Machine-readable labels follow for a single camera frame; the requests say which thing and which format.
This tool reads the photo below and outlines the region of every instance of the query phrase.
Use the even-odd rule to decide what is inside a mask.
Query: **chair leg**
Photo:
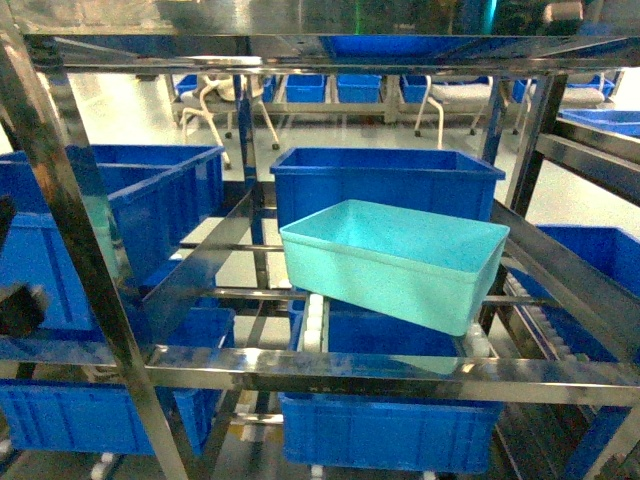
[[[444,134],[444,109],[442,108],[442,105],[440,105],[432,98],[428,98],[427,101],[438,110],[438,150],[442,150],[442,137]]]
[[[484,113],[484,107],[482,107],[480,111],[476,114],[476,116],[473,117],[473,122],[471,123],[471,128],[469,129],[469,135],[476,134],[476,126],[478,125],[478,122],[480,121],[480,117],[482,117],[483,113]]]
[[[233,133],[231,133],[231,130],[233,130],[233,112],[228,112],[227,113],[227,133],[224,134],[225,138],[233,138]]]
[[[416,126],[413,128],[413,133],[416,137],[419,137],[421,135],[420,124],[422,123],[422,115],[424,114],[424,107],[427,105],[427,101],[429,101],[429,95],[425,92],[424,97],[422,98],[422,103],[420,104],[418,118],[416,119]]]
[[[205,118],[207,120],[207,123],[209,124],[209,128],[211,129],[213,138],[216,141],[216,145],[224,147],[222,139],[220,138],[220,134],[218,133],[218,129],[216,128],[216,124],[213,122],[213,114],[209,114]],[[229,155],[226,151],[222,152],[222,161],[224,163],[224,169],[231,170],[231,160],[229,159]]]
[[[271,148],[274,150],[280,150],[280,139],[278,138],[278,134],[276,133],[276,129],[273,128],[273,123],[271,123],[271,117],[269,117],[269,112],[267,112],[267,107],[265,107],[264,102],[260,100],[258,102],[260,108],[262,109],[262,115],[264,115],[264,121],[267,124],[267,128],[271,132],[271,136],[273,136],[273,144]]]

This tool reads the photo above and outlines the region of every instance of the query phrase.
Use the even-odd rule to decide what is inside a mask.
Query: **plastic bin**
[[[451,337],[382,315],[331,313],[329,350],[457,356]],[[294,463],[481,473],[497,402],[281,394],[284,456]]]
[[[19,160],[0,161],[0,194],[11,195],[19,212],[0,256],[2,284],[44,286],[51,299],[44,328],[91,330],[84,290],[30,166],[22,153],[2,158]],[[103,165],[100,172],[131,266],[143,281],[199,223],[197,204],[188,197],[197,183],[197,171]],[[111,241],[106,225],[98,233],[100,241]]]
[[[341,103],[377,103],[380,101],[380,75],[338,75],[338,100]]]
[[[200,221],[213,215],[224,200],[222,183],[223,147],[182,146],[182,145],[92,145],[93,153],[99,164],[153,165],[158,167],[179,167],[183,170],[195,170],[195,182],[185,183],[183,191],[175,192],[179,197],[177,205],[197,199]],[[175,214],[184,216],[180,209]],[[186,235],[196,225],[189,224]],[[178,232],[179,242],[184,238]]]
[[[195,90],[197,87],[198,77],[196,75],[187,75],[176,85],[176,92],[178,92],[178,96],[180,96],[183,93]]]
[[[334,58],[433,58],[471,43],[471,39],[412,35],[336,35],[323,37],[323,43]]]
[[[604,275],[640,296],[640,241],[618,228],[578,225],[541,225],[540,229]],[[511,272],[533,296],[549,293],[533,278]],[[563,309],[542,307],[549,322],[573,353],[586,354],[591,360],[616,362],[617,358]],[[640,364],[640,351],[636,356]],[[601,407],[578,447],[567,462],[563,478],[584,478],[609,440],[626,418],[628,409]]]
[[[508,232],[357,200],[280,230],[293,285],[450,335],[466,333]]]
[[[400,88],[406,103],[422,103],[427,91],[427,77],[424,75],[402,75]]]
[[[325,75],[289,75],[287,77],[287,102],[324,103]]]
[[[561,110],[560,117],[608,132],[640,137],[640,111]]]
[[[374,148],[295,148],[271,173],[281,227],[349,199],[489,220],[505,178],[459,152]]]
[[[278,86],[278,79],[275,75],[271,75],[264,79],[264,91],[262,92],[262,101],[265,103],[273,102],[273,95]]]
[[[169,344],[233,346],[232,310],[193,309]],[[166,413],[171,391],[158,388]],[[175,390],[173,396],[194,452],[202,453],[220,391]],[[153,449],[124,387],[40,381],[5,382],[0,408],[19,450],[151,455]]]
[[[540,229],[631,293],[640,296],[640,241],[612,227],[541,225]],[[516,270],[511,273],[530,294],[550,297],[533,278]],[[542,310],[574,353],[584,353],[595,361],[617,361],[565,310],[550,307],[542,307]]]

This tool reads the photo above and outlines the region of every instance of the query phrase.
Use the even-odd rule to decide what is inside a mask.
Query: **floor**
[[[72,83],[80,105],[91,143],[112,144],[182,144],[180,129],[171,116],[168,95],[161,81],[140,82],[127,75],[73,75]],[[268,130],[257,119],[256,152],[261,179],[270,179],[269,166],[286,149],[293,146],[368,146],[399,148],[435,148],[437,131],[433,123],[423,124],[423,135],[416,138],[411,122],[384,125],[379,119],[343,118],[342,116],[288,116],[274,118],[280,136],[281,150],[271,149]],[[219,125],[224,124],[220,118]],[[447,128],[446,149],[476,154],[482,135],[468,135],[463,125]],[[209,144],[212,137],[204,125],[192,122],[188,141],[191,144]],[[233,168],[225,172],[228,180],[242,178],[240,150],[237,138],[225,140],[225,147]],[[499,182],[496,198],[504,200],[518,148],[518,137],[506,129],[499,150],[497,167],[504,170],[507,180]],[[8,143],[0,138],[0,153],[9,151]],[[626,229],[640,237],[639,209],[612,194],[583,181],[572,174],[545,163],[528,219],[534,223],[575,223],[611,225]],[[211,219],[203,224],[189,240],[203,238],[217,223]],[[265,222],[266,242],[279,242],[275,221]],[[286,278],[281,254],[269,255],[270,279],[273,285]],[[218,285],[255,286],[251,254],[236,252],[217,277]],[[236,325],[238,342],[244,341],[252,319],[239,318]],[[261,346],[282,347],[288,337],[286,319],[269,319]],[[233,430],[225,446],[213,478],[219,479],[293,479],[309,478],[305,466],[287,463],[280,454],[281,439],[277,433],[263,444],[241,442]],[[88,478],[95,455],[75,455],[51,452],[28,452],[6,472],[6,480],[42,480]],[[114,477],[117,480],[136,478],[151,480],[163,478],[153,458],[128,457]],[[417,479],[413,473],[368,472],[344,469],[329,471],[330,479]]]

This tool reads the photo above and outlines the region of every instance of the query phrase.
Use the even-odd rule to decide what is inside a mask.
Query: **metal shelf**
[[[0,361],[114,369],[131,393],[162,469],[172,480],[204,478],[212,471],[242,390],[625,406],[631,407],[627,420],[585,478],[594,479],[610,456],[624,456],[636,448],[640,371],[630,363],[457,358],[453,372],[443,376],[435,373],[434,360],[424,357],[256,348],[221,350],[211,357],[213,352],[206,349],[162,345],[195,300],[208,293],[255,309],[249,347],[255,346],[269,309],[277,309],[278,302],[291,296],[279,291],[265,295],[268,246],[247,248],[255,260],[257,290],[207,289],[231,252],[238,250],[247,230],[254,244],[264,243],[261,220],[274,214],[273,186],[256,178],[251,82],[243,85],[240,74],[375,72],[395,76],[456,71],[503,79],[494,84],[492,118],[485,132],[482,158],[491,163],[502,132],[506,79],[545,76],[536,89],[509,208],[496,204],[493,221],[512,228],[508,254],[529,268],[564,308],[621,359],[632,360],[640,346],[640,300],[560,248],[524,216],[546,157],[637,203],[637,145],[615,135],[556,122],[556,115],[568,72],[640,65],[640,21],[633,16],[640,12],[638,1],[592,2],[582,7],[578,2],[509,0],[500,2],[491,13],[493,23],[488,24],[479,21],[486,15],[469,13],[478,2],[459,0],[447,7],[425,3],[398,0],[381,6],[357,0],[278,0],[234,8],[231,0],[137,0],[116,8],[106,0],[0,2],[3,123],[27,152],[107,339],[106,345],[70,341],[52,346],[38,338],[2,338]],[[479,4],[486,7],[492,2]],[[582,32],[606,33],[579,36],[580,27]],[[414,38],[457,41],[436,55],[354,57],[327,47],[333,36],[354,33],[431,35]],[[166,281],[144,298],[133,281],[68,81],[69,72],[98,71],[236,75],[245,172],[245,181],[233,185],[238,201]],[[38,74],[46,78],[47,89]],[[382,108],[381,113],[389,115],[389,110]],[[82,152],[81,160],[71,162],[68,147]],[[100,208],[88,210],[88,197]],[[92,225],[105,222],[110,225],[112,242],[110,247],[101,245],[113,249],[109,257],[118,259],[115,267],[107,265],[93,233]],[[492,309],[536,302],[506,296],[498,281],[483,309],[483,319],[490,327]],[[134,331],[145,333],[135,336]],[[227,390],[207,454],[201,459],[184,453],[183,435],[167,425],[154,386]]]

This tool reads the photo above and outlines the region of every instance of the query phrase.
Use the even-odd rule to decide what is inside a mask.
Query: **stainless steel rack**
[[[93,365],[113,369],[131,393],[160,465],[172,480],[206,478],[224,440],[239,393],[330,392],[496,400],[545,405],[630,407],[627,419],[585,478],[597,478],[607,464],[614,478],[640,440],[640,371],[633,365],[640,347],[640,299],[602,276],[524,217],[544,160],[567,168],[640,205],[640,142],[557,121],[566,84],[574,71],[602,71],[640,65],[640,3],[637,0],[553,2],[487,0],[8,0],[0,2],[0,104],[3,121],[27,152],[34,174],[60,229],[91,307],[107,340],[90,342],[0,339],[0,360],[20,364]],[[437,54],[393,57],[341,56],[327,48],[334,36],[417,35],[414,38],[468,40]],[[233,300],[256,315],[249,347],[257,345],[267,314],[290,298],[269,287],[261,219],[275,212],[273,185],[256,178],[251,82],[240,75],[301,72],[491,74],[491,120],[480,156],[493,163],[502,133],[509,78],[540,77],[533,114],[520,148],[507,206],[495,204],[493,221],[511,227],[505,262],[517,261],[564,308],[621,361],[618,364],[527,358],[458,358],[450,375],[435,373],[430,358],[294,353],[237,348],[215,356],[206,349],[167,347],[163,342],[196,299],[211,294]],[[139,74],[227,72],[236,75],[236,106],[244,182],[226,185],[230,213],[155,290],[142,296],[107,201],[71,90],[70,72]],[[67,149],[81,155],[73,161]],[[92,205],[87,208],[86,200]],[[109,222],[110,246],[93,225]],[[254,292],[209,291],[213,276],[247,230],[253,243],[258,288]],[[105,262],[117,258],[117,269]],[[505,273],[482,320],[491,327],[531,299],[505,297]],[[532,329],[510,323],[516,344]],[[519,337],[517,332],[529,332]],[[183,432],[167,424],[154,386],[226,390],[214,431],[201,459],[187,453]],[[264,422],[251,415],[246,422]],[[512,454],[500,427],[505,458],[514,478],[533,478]],[[536,478],[558,478],[553,474]]]

